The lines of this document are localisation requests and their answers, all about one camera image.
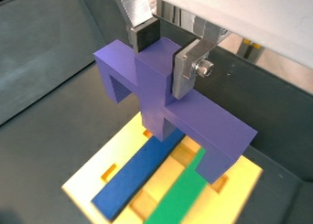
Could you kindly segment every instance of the blue bar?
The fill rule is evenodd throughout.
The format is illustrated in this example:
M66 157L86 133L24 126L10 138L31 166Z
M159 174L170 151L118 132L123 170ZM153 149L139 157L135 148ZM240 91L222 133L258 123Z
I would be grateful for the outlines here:
M93 199L93 203L110 221L121 214L184 136L180 129L169 135L163 142L153 136Z

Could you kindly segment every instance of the white panel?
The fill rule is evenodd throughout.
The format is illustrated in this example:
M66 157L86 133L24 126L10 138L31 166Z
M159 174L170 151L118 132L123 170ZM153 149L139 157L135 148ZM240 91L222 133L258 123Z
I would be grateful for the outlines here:
M165 0L313 69L313 0Z

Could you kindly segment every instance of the bolt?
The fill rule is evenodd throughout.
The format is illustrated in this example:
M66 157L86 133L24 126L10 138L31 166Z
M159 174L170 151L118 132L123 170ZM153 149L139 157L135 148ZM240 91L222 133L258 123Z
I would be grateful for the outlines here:
M226 35L226 33L228 33L228 30L226 30L226 29L222 29L222 30L221 30L221 36L224 37L224 36Z
M214 69L214 64L208 61L206 59L202 59L197 66L196 66L196 73L202 77L208 77Z

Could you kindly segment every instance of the green block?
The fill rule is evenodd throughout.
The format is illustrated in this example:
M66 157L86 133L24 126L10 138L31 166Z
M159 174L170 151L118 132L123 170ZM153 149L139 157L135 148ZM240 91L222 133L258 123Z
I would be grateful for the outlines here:
M206 150L202 148L146 220L146 224L178 224L184 220L196 199L208 185L206 180L194 171L205 152Z

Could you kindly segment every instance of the purple block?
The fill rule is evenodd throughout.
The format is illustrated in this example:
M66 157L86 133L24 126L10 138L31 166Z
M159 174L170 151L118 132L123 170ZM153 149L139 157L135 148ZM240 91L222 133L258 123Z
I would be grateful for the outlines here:
M109 96L119 102L130 91L137 94L143 125L155 137L163 140L177 127L205 147L197 172L213 183L257 132L196 90L181 100L173 97L173 56L178 50L180 46L162 38L137 55L119 41L94 55Z

